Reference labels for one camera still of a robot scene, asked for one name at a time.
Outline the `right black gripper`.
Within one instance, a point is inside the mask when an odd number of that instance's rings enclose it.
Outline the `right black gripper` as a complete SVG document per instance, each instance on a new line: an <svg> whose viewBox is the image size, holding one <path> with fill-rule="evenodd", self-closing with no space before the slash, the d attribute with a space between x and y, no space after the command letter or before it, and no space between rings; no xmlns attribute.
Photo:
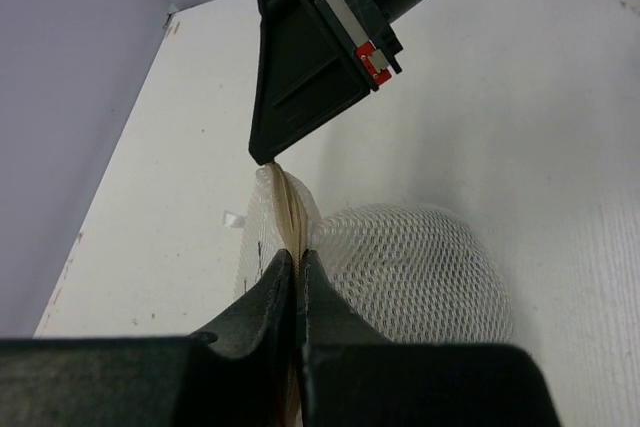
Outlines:
<svg viewBox="0 0 640 427"><path fill-rule="evenodd" d="M272 161L400 73L392 25L422 1L257 0L254 161Z"/></svg>

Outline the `white mesh laundry bag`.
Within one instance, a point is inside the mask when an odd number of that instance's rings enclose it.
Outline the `white mesh laundry bag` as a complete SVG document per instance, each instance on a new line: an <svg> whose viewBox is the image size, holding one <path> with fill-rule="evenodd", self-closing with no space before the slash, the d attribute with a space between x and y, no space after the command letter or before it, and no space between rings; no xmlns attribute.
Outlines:
<svg viewBox="0 0 640 427"><path fill-rule="evenodd" d="M236 301L258 283L280 250L293 262L285 425L302 418L298 287L309 250L319 254L341 298L391 342L508 345L511 340L504 283L468 225L443 210L369 204L322 216L305 185L272 164L255 176Z"/></svg>

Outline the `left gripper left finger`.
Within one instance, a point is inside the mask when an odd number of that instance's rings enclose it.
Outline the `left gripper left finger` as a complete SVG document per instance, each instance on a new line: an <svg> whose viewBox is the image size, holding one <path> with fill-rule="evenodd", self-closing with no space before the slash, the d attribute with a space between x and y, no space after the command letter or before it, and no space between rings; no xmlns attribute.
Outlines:
<svg viewBox="0 0 640 427"><path fill-rule="evenodd" d="M293 262L187 336L5 340L4 426L283 426Z"/></svg>

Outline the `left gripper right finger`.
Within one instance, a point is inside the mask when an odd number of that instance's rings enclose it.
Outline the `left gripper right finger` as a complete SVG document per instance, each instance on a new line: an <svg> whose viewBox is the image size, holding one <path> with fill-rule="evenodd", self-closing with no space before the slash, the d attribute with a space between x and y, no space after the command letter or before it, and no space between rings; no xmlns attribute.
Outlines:
<svg viewBox="0 0 640 427"><path fill-rule="evenodd" d="M385 339L304 254L298 287L299 379L306 426L557 426L546 381L505 344Z"/></svg>

